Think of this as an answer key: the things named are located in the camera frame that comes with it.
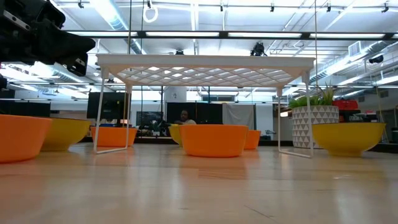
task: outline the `black monitor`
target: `black monitor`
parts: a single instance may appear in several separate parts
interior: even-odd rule
[[[128,102],[124,102],[125,93],[103,93],[101,106],[101,119],[127,119]],[[90,93],[88,95],[87,118],[96,119],[98,115],[98,105],[100,103],[100,93]]]
[[[162,112],[137,111],[137,119],[136,119],[137,126],[150,125],[153,121],[160,122],[161,120],[162,120]]]

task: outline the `white geometric planter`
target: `white geometric planter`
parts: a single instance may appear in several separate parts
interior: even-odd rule
[[[311,106],[312,124],[339,123],[337,106]],[[308,128],[307,106],[293,109],[293,145],[310,148],[310,131]],[[320,148],[314,141],[314,148]]]

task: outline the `wooden floor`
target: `wooden floor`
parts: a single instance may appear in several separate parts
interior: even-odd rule
[[[313,160],[260,147],[242,157],[186,156],[92,144],[0,165],[0,223],[398,223],[398,155]]]

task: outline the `yellow bowl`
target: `yellow bowl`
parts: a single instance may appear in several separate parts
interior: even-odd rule
[[[180,125],[178,124],[172,124],[169,127],[170,135],[172,136],[172,139],[182,147],[182,139],[181,139],[181,134],[180,134]]]
[[[314,140],[331,156],[361,156],[377,145],[385,123],[314,124]]]
[[[67,151],[69,146],[78,143],[88,132],[90,121],[79,119],[51,118],[41,151]]]

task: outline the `potted plant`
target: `potted plant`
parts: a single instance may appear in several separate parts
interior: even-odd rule
[[[312,124],[327,124],[339,122],[339,111],[337,106],[333,106],[334,90],[331,85],[326,84],[326,88],[317,88],[321,92],[310,97],[310,108],[312,112]],[[293,145],[294,147],[310,148],[310,131],[308,127],[307,97],[302,96],[295,100],[290,100],[289,108],[292,109],[293,118]]]

